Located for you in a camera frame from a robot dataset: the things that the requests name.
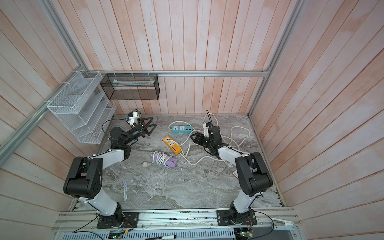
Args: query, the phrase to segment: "black mesh basket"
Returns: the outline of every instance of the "black mesh basket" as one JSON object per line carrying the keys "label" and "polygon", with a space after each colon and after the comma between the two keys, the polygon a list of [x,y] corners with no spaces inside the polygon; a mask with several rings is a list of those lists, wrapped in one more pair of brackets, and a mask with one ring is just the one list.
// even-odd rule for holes
{"label": "black mesh basket", "polygon": [[108,73],[100,83],[109,100],[158,100],[156,74]]}

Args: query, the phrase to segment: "red wire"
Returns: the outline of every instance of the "red wire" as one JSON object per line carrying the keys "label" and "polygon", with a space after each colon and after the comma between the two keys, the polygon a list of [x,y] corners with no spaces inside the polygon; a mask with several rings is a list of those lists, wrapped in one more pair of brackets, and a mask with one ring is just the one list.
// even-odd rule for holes
{"label": "red wire", "polygon": [[128,219],[127,219],[127,222],[128,222],[128,224],[130,225],[130,227],[133,228],[132,225],[129,223],[129,220],[128,220]]}
{"label": "red wire", "polygon": [[248,219],[249,219],[249,221],[251,222],[251,231],[252,231],[252,233],[253,233],[253,225],[252,225],[252,220],[249,218],[249,217],[247,217]]}

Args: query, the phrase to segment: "white wire mesh organizer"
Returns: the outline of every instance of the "white wire mesh organizer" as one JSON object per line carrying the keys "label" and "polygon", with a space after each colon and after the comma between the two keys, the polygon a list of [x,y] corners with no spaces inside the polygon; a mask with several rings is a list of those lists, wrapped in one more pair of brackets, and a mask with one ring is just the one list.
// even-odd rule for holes
{"label": "white wire mesh organizer", "polygon": [[103,100],[104,93],[93,94],[101,79],[98,71],[79,71],[48,105],[80,143],[101,143],[101,125],[116,110],[108,99]]}

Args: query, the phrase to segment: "black cable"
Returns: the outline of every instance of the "black cable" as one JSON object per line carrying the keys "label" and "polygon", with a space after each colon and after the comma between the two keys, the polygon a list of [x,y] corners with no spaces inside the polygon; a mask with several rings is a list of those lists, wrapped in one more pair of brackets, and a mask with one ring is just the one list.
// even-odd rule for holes
{"label": "black cable", "polygon": [[133,144],[137,143],[138,139],[136,138],[136,141],[131,143],[129,146],[132,146]]}
{"label": "black cable", "polygon": [[91,207],[93,207],[94,209],[96,209],[96,211],[100,211],[99,209],[95,208],[94,206],[92,206],[92,204],[90,204],[89,202],[87,202]]}
{"label": "black cable", "polygon": [[212,122],[212,118],[211,118],[211,115],[209,114],[209,112],[208,112],[208,109],[207,109],[207,115],[208,115],[208,119],[209,119],[209,121],[211,122],[211,125],[213,126],[213,122]]}
{"label": "black cable", "polygon": [[256,187],[257,187],[257,190],[259,190],[259,193],[261,194],[261,196],[264,197],[263,194],[262,194],[262,192],[260,191],[259,186],[258,186],[257,183],[256,183],[255,175],[254,175],[253,173],[252,173],[252,177],[253,177],[253,180],[255,181],[255,185],[256,185]]}
{"label": "black cable", "polygon": [[120,235],[122,235],[122,232],[124,231],[124,227],[125,227],[125,219],[124,219],[124,225],[123,225],[123,227],[122,227],[122,229],[121,229],[121,233],[120,233]]}
{"label": "black cable", "polygon": [[83,168],[85,168],[85,167],[86,167],[86,165],[81,166],[81,167],[79,168],[79,170],[77,170],[76,175],[79,174],[79,172],[80,172],[81,170],[83,170]]}
{"label": "black cable", "polygon": [[268,234],[270,234],[275,229],[275,223],[273,222],[273,220],[272,220],[272,218],[270,216],[266,215],[263,212],[258,212],[258,213],[264,214],[265,216],[269,217],[269,219],[271,219],[271,221],[272,221],[272,230],[270,230],[267,234],[264,234],[264,235],[261,235],[261,236],[258,236],[258,237],[248,238],[247,240],[252,240],[252,239],[260,238],[260,237],[263,237],[263,236],[267,236]]}
{"label": "black cable", "polygon": [[[82,226],[81,228],[78,228],[76,229],[75,231],[73,231],[72,233],[79,233],[79,232],[88,232],[88,231],[78,231],[80,229],[82,229],[83,227],[85,227],[86,225],[90,224],[91,222],[93,222],[99,215],[96,215],[96,217],[94,219],[92,219],[89,223],[85,224],[84,226]],[[99,234],[97,233],[94,233],[94,232],[88,232],[88,233],[93,233],[94,235],[98,236],[101,240],[104,240]]]}
{"label": "black cable", "polygon": [[128,125],[130,125],[129,122],[128,122],[128,120],[127,120],[126,118],[124,118],[124,119],[121,119],[121,118],[113,118],[113,119],[110,119],[110,120],[105,121],[105,122],[101,125],[101,130],[103,131],[103,133],[104,133],[105,136],[107,136],[107,137],[108,137],[108,135],[105,133],[105,131],[104,131],[104,129],[103,129],[103,126],[104,126],[104,124],[105,124],[106,122],[109,122],[109,121],[112,121],[112,120],[125,120],[125,121],[128,123]]}

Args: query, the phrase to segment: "blue power strip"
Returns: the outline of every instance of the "blue power strip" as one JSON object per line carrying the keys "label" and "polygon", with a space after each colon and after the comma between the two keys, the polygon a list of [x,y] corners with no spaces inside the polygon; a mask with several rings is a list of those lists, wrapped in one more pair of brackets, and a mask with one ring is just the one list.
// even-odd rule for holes
{"label": "blue power strip", "polygon": [[193,127],[192,126],[173,125],[171,130],[172,130],[172,133],[188,133],[188,134],[190,134],[193,130]]}

